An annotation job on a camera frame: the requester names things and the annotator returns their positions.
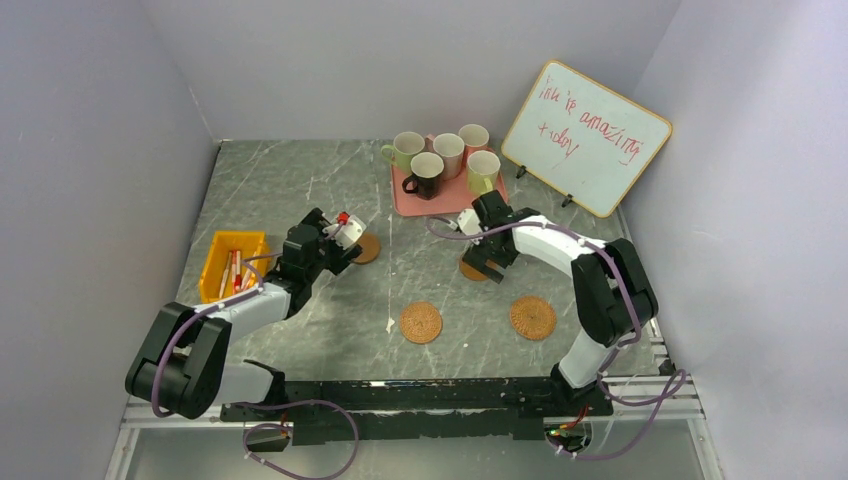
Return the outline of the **light wooden coaster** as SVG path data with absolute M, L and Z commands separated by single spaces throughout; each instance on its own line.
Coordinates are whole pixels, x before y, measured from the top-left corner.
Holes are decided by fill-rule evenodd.
M 459 260 L 459 272 L 467 279 L 475 282 L 486 281 L 488 277 L 464 262 L 462 259 Z

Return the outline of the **dark brown wooden coaster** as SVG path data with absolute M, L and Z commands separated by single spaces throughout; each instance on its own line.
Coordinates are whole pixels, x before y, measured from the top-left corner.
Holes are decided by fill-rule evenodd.
M 361 248 L 361 253 L 355 257 L 352 262 L 358 265 L 365 265 L 377 259 L 381 252 L 381 242 L 377 235 L 366 232 L 359 238 L 357 245 Z

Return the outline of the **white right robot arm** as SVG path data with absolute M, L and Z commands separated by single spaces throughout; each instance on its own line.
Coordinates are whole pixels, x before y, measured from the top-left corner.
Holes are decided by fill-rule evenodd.
M 462 260 L 499 283 L 503 269 L 521 255 L 566 274 L 572 282 L 581 330 L 553 368 L 549 398 L 572 415 L 588 401 L 613 351 L 638 340 L 658 313 L 658 301 L 634 245 L 625 238 L 592 239 L 558 225 L 532 208 L 515 210 L 497 191 L 475 199 L 457 217 L 457 232 L 469 241 Z

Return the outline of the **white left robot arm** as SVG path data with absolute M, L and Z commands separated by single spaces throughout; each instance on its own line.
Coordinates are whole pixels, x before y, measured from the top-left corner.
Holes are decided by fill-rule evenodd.
M 232 343 L 298 314 L 322 272 L 342 273 L 362 252 L 366 224 L 342 212 L 336 221 L 312 209 L 291 227 L 274 266 L 256 285 L 211 303 L 164 305 L 125 378 L 126 392 L 155 416 L 196 419 L 215 404 L 245 405 L 261 420 L 288 401 L 285 374 L 255 360 L 230 362 Z

